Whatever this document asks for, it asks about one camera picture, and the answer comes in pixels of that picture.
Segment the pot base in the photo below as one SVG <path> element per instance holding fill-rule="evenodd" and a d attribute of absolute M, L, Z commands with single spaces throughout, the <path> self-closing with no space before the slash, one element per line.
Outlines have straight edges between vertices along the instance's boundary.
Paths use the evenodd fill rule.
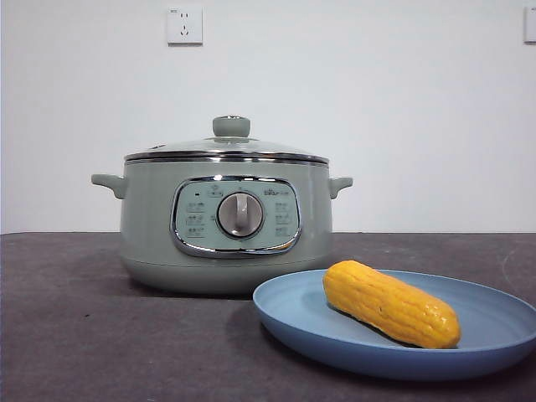
<path fill-rule="evenodd" d="M 274 265 L 182 266 L 159 265 L 129 260 L 121 263 L 136 281 L 163 289 L 204 295 L 243 295 L 252 293 L 264 281 L 298 271 L 325 269 L 330 258 Z"/>

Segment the plate rim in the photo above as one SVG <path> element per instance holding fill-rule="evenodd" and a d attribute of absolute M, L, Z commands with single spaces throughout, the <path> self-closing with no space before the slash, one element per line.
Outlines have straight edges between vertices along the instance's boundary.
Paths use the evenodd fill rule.
<path fill-rule="evenodd" d="M 320 337 L 320 338 L 325 338 L 325 339 L 332 340 L 332 341 L 337 341 L 337 342 L 340 342 L 340 343 L 346 343 L 346 344 L 352 345 L 354 347 L 359 346 L 359 347 L 391 350 L 391 351 L 396 351 L 396 352 L 400 352 L 400 353 L 464 354 L 464 353 L 481 353 L 481 352 L 490 352 L 490 351 L 503 350 L 503 349 L 508 349 L 508 348 L 516 348 L 516 347 L 518 347 L 520 345 L 530 343 L 534 339 L 536 339 L 536 330 L 534 330 L 530 335 L 528 335 L 526 337 L 523 337 L 523 338 L 520 338 L 519 340 L 514 341 L 514 342 L 503 343 L 503 344 L 499 344 L 499 345 L 495 345 L 495 346 L 471 347 L 471 348 L 461 348 L 461 349 L 459 349 L 459 348 L 433 349 L 433 348 L 419 348 L 419 347 L 408 348 L 408 347 L 403 346 L 403 345 L 378 345 L 378 344 L 375 344 L 375 343 L 367 343 L 367 342 L 353 342 L 353 341 L 349 341 L 347 339 L 342 339 L 342 338 L 339 338 L 339 337 L 336 337 L 336 336 L 328 336 L 328 335 L 318 333 L 316 331 L 309 331 L 309 330 L 306 330 L 306 329 L 303 329 L 303 328 L 299 328 L 299 327 L 297 327 L 296 325 L 294 325 L 294 324 L 292 324 L 290 322 L 282 321 L 281 319 L 275 318 L 274 316 L 269 314 L 262 307 L 262 305 L 259 303 L 259 300 L 258 300 L 259 293 L 262 291 L 262 289 L 264 287 L 269 286 L 270 282 L 281 281 L 281 280 L 284 280 L 283 278 L 288 277 L 288 276 L 303 276 L 303 275 L 310 275 L 311 273 L 316 273 L 316 274 L 320 275 L 321 272 L 325 273 L 326 271 L 327 271 L 327 269 L 324 268 L 324 269 L 319 269 L 319 270 L 298 271 L 298 272 L 292 272 L 292 273 L 281 275 L 281 276 L 276 276 L 275 278 L 271 278 L 268 281 L 265 281 L 265 282 L 261 283 L 260 285 L 258 285 L 255 288 L 255 290 L 253 291 L 252 300 L 253 300 L 255 306 L 257 307 L 257 309 L 259 309 L 263 314 L 265 314 L 267 317 L 269 317 L 272 320 L 275 320 L 275 321 L 277 321 L 277 322 L 279 322 L 279 323 L 281 323 L 283 325 L 286 325 L 288 327 L 292 327 L 292 328 L 294 328 L 294 329 L 296 329 L 298 331 L 305 332 L 307 334 L 311 334 L 311 335 L 314 335 L 314 336 L 317 336 L 317 337 Z M 528 307 L 528 309 L 531 310 L 532 313 L 536 316 L 536 308 L 533 305 L 531 305 L 530 303 L 526 302 L 525 300 L 523 300 L 523 299 L 521 299 L 521 298 L 519 298 L 517 296 L 511 295 L 511 294 L 509 294 L 509 293 L 507 293 L 505 291 L 501 291 L 501 290 L 496 289 L 494 287 L 482 285 L 480 283 L 476 283 L 476 282 L 472 282 L 472 281 L 465 281 L 463 279 L 453 278 L 453 277 L 449 277 L 449 276 L 427 274 L 427 273 L 415 272 L 415 271 L 384 270 L 384 269 L 377 269 L 377 271 L 383 272 L 385 274 L 389 274 L 390 272 L 396 272 L 396 273 L 410 274 L 410 275 L 416 275 L 416 276 L 436 277 L 436 278 L 441 278 L 443 280 L 448 280 L 448 281 L 458 281 L 458 282 L 461 282 L 461 283 L 464 283 L 464 284 L 467 284 L 467 285 L 470 285 L 470 286 L 482 287 L 482 288 L 486 289 L 487 291 L 498 292 L 498 293 L 502 294 L 502 296 L 506 296 L 506 297 L 512 298 L 516 302 L 520 302 L 521 304 L 523 304 L 526 307 Z"/>

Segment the silver knob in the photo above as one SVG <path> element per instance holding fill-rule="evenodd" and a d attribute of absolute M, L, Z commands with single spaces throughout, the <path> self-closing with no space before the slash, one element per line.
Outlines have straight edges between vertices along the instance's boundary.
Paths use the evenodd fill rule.
<path fill-rule="evenodd" d="M 218 221 L 221 228 L 233 237 L 254 234 L 262 222 L 262 207 L 252 195 L 234 193 L 219 205 Z"/>

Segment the control panel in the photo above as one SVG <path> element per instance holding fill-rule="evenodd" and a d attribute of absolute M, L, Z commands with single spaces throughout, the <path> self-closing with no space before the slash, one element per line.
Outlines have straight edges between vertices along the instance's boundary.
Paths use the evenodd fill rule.
<path fill-rule="evenodd" d="M 300 211 L 294 189 L 281 179 L 194 178 L 177 189 L 171 229 L 176 246 L 190 255 L 271 255 L 297 241 Z"/>

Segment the tabletop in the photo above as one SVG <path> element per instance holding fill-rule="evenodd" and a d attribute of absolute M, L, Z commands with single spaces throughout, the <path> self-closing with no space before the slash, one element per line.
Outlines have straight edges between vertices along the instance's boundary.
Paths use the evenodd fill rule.
<path fill-rule="evenodd" d="M 536 352 L 478 379 L 376 379 L 272 337 L 250 295 L 159 291 L 118 233 L 2 236 L 2 400 L 536 400 Z M 334 260 L 474 281 L 536 305 L 536 234 L 334 234 Z"/>

